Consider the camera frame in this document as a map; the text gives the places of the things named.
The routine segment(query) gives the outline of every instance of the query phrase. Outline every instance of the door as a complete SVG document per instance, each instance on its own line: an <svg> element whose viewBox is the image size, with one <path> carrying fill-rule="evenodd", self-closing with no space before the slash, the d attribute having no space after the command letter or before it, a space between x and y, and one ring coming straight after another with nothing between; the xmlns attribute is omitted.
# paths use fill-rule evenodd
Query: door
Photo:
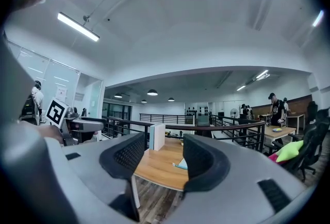
<svg viewBox="0 0 330 224"><path fill-rule="evenodd" d="M101 86L102 86L102 81L96 81L92 85L89 108L87 109L88 117L90 118L98 118L97 111L98 111L98 102L100 101Z"/></svg>

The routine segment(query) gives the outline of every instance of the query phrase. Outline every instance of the fluorescent light tube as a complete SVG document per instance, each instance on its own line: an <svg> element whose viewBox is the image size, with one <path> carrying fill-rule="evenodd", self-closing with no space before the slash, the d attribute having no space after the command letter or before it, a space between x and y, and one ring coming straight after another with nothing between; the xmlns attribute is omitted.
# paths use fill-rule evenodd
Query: fluorescent light tube
<svg viewBox="0 0 330 224"><path fill-rule="evenodd" d="M68 16L64 15L62 12L58 13L57 18L69 25L70 27L74 28L75 30L79 31L80 33L86 35L87 37L91 38L93 41L98 41L100 38L95 33L91 32L90 30L86 29L84 26L80 25L78 22L75 22L73 19L70 19Z"/></svg>
<svg viewBox="0 0 330 224"><path fill-rule="evenodd" d="M57 78L57 79L60 79L60 80L63 80L63 81L68 82L68 80L65 80L65 79L62 79L62 78L59 78L59 77L56 77L56 76L54 76L54 78Z"/></svg>
<svg viewBox="0 0 330 224"><path fill-rule="evenodd" d="M63 85L63 84L59 84L59 83L55 83L56 85L60 85L60 86L65 86L65 85Z"/></svg>
<svg viewBox="0 0 330 224"><path fill-rule="evenodd" d="M323 15L324 15L324 11L321 10L318 17L315 19L314 23L313 23L313 27L316 27L317 25L320 24L321 22L321 19L323 18Z"/></svg>
<svg viewBox="0 0 330 224"><path fill-rule="evenodd" d="M258 79L259 77L262 77L265 73L267 73L268 70L264 70L262 73L260 73L256 78Z"/></svg>
<svg viewBox="0 0 330 224"><path fill-rule="evenodd" d="M242 86L242 87L238 88L236 91L239 91L239 90L243 89L244 87L245 87L245 86Z"/></svg>
<svg viewBox="0 0 330 224"><path fill-rule="evenodd" d="M33 68L31 68L31 67L28 67L28 68L31 69L31 70L34 70L34 71L36 71L36 72L38 72L38 73L43 73L43 72L38 71L38 70L36 70L36 69L33 69Z"/></svg>

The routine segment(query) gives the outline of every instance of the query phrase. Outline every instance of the wooden floor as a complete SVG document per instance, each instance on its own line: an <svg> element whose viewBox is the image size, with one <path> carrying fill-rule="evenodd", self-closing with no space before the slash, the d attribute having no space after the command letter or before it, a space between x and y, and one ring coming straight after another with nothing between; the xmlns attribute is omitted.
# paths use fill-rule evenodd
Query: wooden floor
<svg viewBox="0 0 330 224"><path fill-rule="evenodd" d="M289 137L283 138L284 144L289 142ZM306 170L306 186L314 185L320 179L324 168L328 162L330 154L330 133L325 137L322 144L322 154L320 159L312 165L316 169L316 174ZM298 179L302 179L299 171L296 174ZM140 223L159 224L165 220L180 205L183 192L174 191L159 185L153 184L139 177L136 177L137 189L140 199Z"/></svg>

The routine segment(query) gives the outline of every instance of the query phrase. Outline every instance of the cap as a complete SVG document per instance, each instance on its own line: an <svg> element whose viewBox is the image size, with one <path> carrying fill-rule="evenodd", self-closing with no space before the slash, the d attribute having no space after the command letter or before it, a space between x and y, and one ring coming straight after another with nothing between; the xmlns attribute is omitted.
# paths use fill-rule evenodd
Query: cap
<svg viewBox="0 0 330 224"><path fill-rule="evenodd" d="M274 93L270 93L268 99L272 99L273 96L275 96L275 94Z"/></svg>

